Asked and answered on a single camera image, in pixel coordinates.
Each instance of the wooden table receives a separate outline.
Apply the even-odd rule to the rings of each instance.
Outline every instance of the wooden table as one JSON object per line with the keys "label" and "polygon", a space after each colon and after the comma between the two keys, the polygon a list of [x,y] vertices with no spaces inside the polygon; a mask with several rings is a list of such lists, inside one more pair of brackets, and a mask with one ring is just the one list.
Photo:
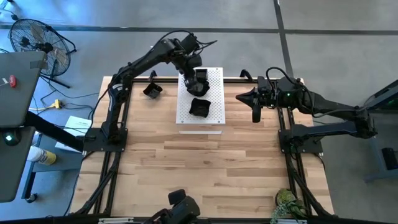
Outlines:
{"label": "wooden table", "polygon": [[[110,79],[104,77],[101,92]],[[132,89],[129,135],[120,161],[112,216],[150,217],[161,208],[170,208],[168,193],[185,189],[199,204],[201,217],[270,217],[277,191],[289,188],[289,181],[277,140],[277,111],[263,109],[261,122],[255,124],[251,109],[235,99],[254,85],[224,85],[226,125],[221,135],[179,134],[175,124],[177,84],[160,83],[163,92],[156,100],[142,93],[147,85],[135,83]],[[105,120],[108,104],[105,96],[96,110],[94,127]],[[310,115],[297,110],[294,118],[297,124],[313,125]],[[96,152],[83,162],[71,212],[81,208],[97,187],[103,157],[104,153]],[[309,189],[333,213],[319,158],[302,154],[302,160]]]}

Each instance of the white pegboard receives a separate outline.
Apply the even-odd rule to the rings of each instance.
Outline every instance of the white pegboard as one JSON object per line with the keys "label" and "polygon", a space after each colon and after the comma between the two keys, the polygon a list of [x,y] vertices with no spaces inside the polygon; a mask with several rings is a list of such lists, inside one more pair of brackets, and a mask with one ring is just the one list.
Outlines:
{"label": "white pegboard", "polygon": [[[225,124],[223,68],[205,69],[207,69],[207,81],[210,89],[202,97],[191,95],[184,84],[183,75],[178,76],[176,124]],[[189,113],[194,98],[211,102],[207,118]]]}

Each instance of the gray floor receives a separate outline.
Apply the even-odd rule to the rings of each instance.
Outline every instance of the gray floor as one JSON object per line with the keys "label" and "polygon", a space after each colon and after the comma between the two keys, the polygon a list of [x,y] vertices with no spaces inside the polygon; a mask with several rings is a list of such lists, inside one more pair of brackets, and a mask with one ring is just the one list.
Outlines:
{"label": "gray floor", "polygon": [[[16,0],[16,3],[17,6],[8,4],[6,9],[51,25],[277,28],[272,0]],[[280,6],[287,29],[398,29],[398,3],[394,0],[280,0]],[[12,22],[7,14],[0,14],[0,21]],[[12,51],[7,33],[8,30],[0,30],[0,48]],[[72,55],[70,68],[60,77],[73,88],[60,90],[78,96],[98,91],[102,76],[112,75],[128,61],[142,56],[164,33],[67,31],[62,34],[76,44],[78,52]],[[237,76],[243,68],[254,76],[263,75],[270,66],[284,68],[278,34],[197,33],[197,36],[202,41],[219,40],[203,52],[203,65],[224,67],[227,76]],[[309,89],[329,100],[360,105],[369,95],[397,79],[398,35],[287,35],[287,43],[295,77],[304,78]],[[155,69],[159,75],[177,74],[170,65],[158,65]],[[50,91],[45,84],[38,84],[36,99]],[[77,104],[96,102],[95,96],[71,100],[53,95],[47,100],[56,98]],[[88,113],[89,110],[52,110],[42,117],[64,125],[68,116],[86,117]],[[321,121],[335,120],[324,117]],[[397,147],[396,123],[394,116],[377,117],[380,146]],[[368,141],[338,136],[325,138],[322,144],[335,213],[346,218],[397,222],[398,180],[369,184],[363,181],[366,174],[376,171]],[[28,204],[20,199],[19,191],[15,201],[0,204],[0,220],[63,215],[76,175],[75,170],[39,174],[33,192],[39,193],[40,199]]]}

